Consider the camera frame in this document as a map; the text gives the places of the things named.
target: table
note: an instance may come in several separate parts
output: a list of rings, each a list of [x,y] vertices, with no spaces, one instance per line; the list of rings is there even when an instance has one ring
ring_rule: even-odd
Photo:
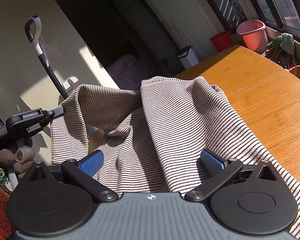
[[[300,80],[239,45],[178,74],[203,76],[230,104],[277,161],[300,182]]]

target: striped fabric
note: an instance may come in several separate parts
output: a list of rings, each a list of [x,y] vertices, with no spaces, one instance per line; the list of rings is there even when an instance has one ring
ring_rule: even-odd
[[[295,196],[299,213],[290,232],[300,239],[300,183],[267,151],[216,85],[154,77],[140,91],[81,85],[51,124],[52,163],[88,153],[85,125],[105,131],[104,165],[93,177],[121,193],[179,191],[207,178],[198,158],[208,148],[245,164],[269,159]]]

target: red bucket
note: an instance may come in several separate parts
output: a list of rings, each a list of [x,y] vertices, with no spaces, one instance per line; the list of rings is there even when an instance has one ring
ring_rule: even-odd
[[[213,46],[218,52],[222,52],[233,46],[230,32],[221,32],[210,38]]]

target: metal bolt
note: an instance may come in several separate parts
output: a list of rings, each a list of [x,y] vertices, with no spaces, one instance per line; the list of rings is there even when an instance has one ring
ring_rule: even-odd
[[[105,190],[100,193],[100,197],[104,200],[113,199],[115,196],[116,196],[116,194],[110,190]]]
[[[187,194],[192,199],[199,199],[203,197],[203,193],[199,190],[191,190]]]

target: gray gripper base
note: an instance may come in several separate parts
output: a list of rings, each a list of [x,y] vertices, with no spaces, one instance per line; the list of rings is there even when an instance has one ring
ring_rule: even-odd
[[[17,232],[19,239],[38,240]],[[179,193],[124,193],[112,203],[102,203],[91,219],[50,240],[256,240],[218,224],[200,203],[183,200]],[[262,240],[295,240],[288,232],[263,236]]]

